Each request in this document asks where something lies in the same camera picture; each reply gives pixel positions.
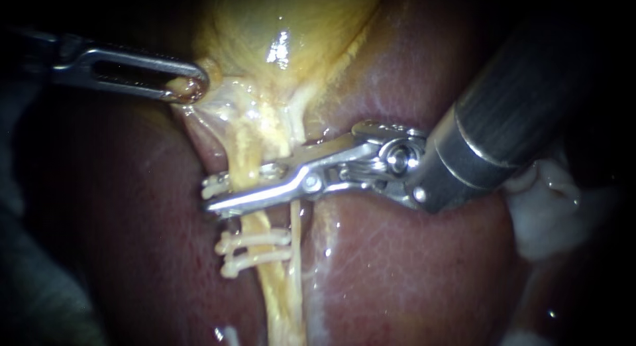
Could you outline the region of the left arm instrument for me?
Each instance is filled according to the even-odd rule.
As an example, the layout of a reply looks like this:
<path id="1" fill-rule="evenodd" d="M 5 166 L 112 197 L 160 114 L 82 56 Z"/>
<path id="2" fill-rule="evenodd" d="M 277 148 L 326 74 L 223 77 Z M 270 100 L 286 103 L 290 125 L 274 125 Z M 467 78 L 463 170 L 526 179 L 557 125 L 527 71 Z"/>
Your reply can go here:
<path id="1" fill-rule="evenodd" d="M 80 61 L 87 40 L 23 27 L 1 27 L 1 79 L 82 84 L 91 68 Z"/>

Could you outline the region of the left arm instrument jaw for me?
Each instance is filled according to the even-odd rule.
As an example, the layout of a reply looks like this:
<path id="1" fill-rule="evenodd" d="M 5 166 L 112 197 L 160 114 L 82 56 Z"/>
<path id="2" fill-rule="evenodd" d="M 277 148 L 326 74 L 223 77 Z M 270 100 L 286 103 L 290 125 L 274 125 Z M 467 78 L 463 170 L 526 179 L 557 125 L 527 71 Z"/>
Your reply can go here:
<path id="1" fill-rule="evenodd" d="M 152 84 L 147 79 L 162 74 L 169 80 L 184 79 L 186 89 Z M 82 48 L 69 61 L 54 64 L 51 82 L 177 104 L 196 102 L 209 87 L 207 73 L 195 64 L 103 46 Z"/>

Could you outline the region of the right arm instrument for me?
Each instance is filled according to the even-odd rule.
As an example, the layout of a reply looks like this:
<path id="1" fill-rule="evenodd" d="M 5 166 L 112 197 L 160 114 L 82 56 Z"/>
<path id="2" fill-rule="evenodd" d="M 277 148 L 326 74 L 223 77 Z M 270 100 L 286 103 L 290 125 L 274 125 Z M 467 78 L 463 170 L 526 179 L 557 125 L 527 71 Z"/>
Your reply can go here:
<path id="1" fill-rule="evenodd" d="M 499 188 L 538 150 L 538 114 L 528 107 L 460 105 L 431 133 L 365 120 L 329 142 L 345 189 L 368 190 L 438 213 Z"/>

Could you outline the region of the right arm instrument jaw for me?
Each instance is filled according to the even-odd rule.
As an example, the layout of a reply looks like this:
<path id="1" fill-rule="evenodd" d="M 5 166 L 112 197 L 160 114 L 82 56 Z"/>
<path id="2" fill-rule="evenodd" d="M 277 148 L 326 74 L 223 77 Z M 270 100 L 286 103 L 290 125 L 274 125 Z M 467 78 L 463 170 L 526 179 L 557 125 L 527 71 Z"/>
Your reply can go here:
<path id="1" fill-rule="evenodd" d="M 261 180 L 293 178 L 301 168 L 325 168 L 342 162 L 359 160 L 370 154 L 370 143 L 352 133 L 320 144 L 300 146 L 287 158 L 279 158 L 259 168 Z"/>
<path id="2" fill-rule="evenodd" d="M 262 180 L 257 186 L 232 191 L 230 174 L 219 173 L 203 181 L 203 210 L 219 219 L 242 217 L 262 209 L 320 196 L 326 189 L 325 174 L 303 167 L 285 180 Z"/>

